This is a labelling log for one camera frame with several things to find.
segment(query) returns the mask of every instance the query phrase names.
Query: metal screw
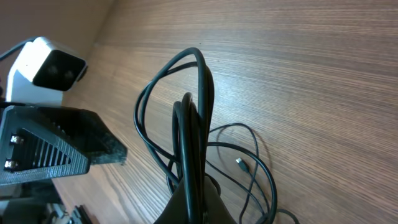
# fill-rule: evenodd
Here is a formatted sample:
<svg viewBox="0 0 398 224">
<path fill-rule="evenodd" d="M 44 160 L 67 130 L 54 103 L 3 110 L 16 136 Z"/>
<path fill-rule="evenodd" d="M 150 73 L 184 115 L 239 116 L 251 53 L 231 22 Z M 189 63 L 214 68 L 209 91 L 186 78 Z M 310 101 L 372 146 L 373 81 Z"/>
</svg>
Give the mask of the metal screw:
<svg viewBox="0 0 398 224">
<path fill-rule="evenodd" d="M 12 161 L 12 160 L 8 159 L 8 160 L 6 160 L 4 168 L 13 169 L 13 168 L 15 168 L 17 166 L 18 166 L 18 162 L 17 161 Z"/>
<path fill-rule="evenodd" d="M 14 144 L 23 144 L 24 143 L 24 139 L 22 137 L 20 137 L 20 136 L 12 135 L 10 142 L 14 143 Z"/>
</svg>

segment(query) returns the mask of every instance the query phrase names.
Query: white camera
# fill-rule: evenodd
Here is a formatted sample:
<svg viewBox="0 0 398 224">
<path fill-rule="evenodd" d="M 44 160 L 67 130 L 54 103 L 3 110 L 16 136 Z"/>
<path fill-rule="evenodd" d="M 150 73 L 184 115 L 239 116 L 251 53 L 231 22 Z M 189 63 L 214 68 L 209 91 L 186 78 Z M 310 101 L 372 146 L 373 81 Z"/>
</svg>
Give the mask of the white camera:
<svg viewBox="0 0 398 224">
<path fill-rule="evenodd" d="M 11 67 L 6 101 L 60 105 L 85 73 L 87 63 L 70 49 L 45 37 L 27 42 Z"/>
</svg>

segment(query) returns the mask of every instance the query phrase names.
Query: wooden desk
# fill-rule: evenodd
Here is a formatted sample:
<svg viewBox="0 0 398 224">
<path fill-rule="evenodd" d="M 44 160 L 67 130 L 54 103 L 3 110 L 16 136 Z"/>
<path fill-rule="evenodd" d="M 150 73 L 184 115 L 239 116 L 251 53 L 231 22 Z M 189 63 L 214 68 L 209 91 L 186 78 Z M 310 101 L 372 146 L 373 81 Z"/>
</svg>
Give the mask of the wooden desk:
<svg viewBox="0 0 398 224">
<path fill-rule="evenodd" d="M 256 130 L 280 207 L 301 223 L 396 223 L 397 36 L 393 0 L 118 1 L 65 105 L 97 112 L 129 148 L 126 165 L 93 166 L 55 185 L 69 209 L 83 204 L 99 223 L 153 222 L 170 194 L 134 129 L 134 103 L 175 54 L 198 47 L 215 81 L 211 126 L 242 122 Z M 149 136 L 169 151 L 172 104 L 186 91 L 197 92 L 195 69 L 161 80 L 149 102 Z M 221 140 L 252 149 L 239 128 Z M 208 150 L 248 185 L 234 161 L 240 155 L 220 154 Z M 237 219 L 246 195 L 206 170 Z M 267 186 L 262 173 L 258 179 Z M 258 216 L 251 202 L 244 222 Z M 292 222 L 279 215 L 276 223 Z"/>
</svg>

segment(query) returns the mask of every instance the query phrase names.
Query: black plug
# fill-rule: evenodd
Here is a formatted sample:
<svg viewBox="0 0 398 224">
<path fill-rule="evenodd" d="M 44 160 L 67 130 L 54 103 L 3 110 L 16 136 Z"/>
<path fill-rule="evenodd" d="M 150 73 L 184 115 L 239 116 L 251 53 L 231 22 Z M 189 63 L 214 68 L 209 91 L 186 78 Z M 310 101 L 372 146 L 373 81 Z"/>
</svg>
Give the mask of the black plug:
<svg viewBox="0 0 398 224">
<path fill-rule="evenodd" d="M 236 162 L 243 171 L 249 173 L 249 166 L 246 164 L 246 162 L 244 162 L 241 158 L 237 158 Z"/>
</svg>

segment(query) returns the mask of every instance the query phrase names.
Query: black 3d printed part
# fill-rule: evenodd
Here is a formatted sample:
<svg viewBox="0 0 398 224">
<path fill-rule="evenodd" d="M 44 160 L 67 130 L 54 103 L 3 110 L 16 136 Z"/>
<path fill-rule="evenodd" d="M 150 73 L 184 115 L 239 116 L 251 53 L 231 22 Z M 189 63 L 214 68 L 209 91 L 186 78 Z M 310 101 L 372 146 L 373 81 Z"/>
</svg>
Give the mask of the black 3d printed part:
<svg viewBox="0 0 398 224">
<path fill-rule="evenodd" d="M 0 127 L 0 185 L 85 174 L 127 149 L 91 111 L 9 106 Z"/>
</svg>

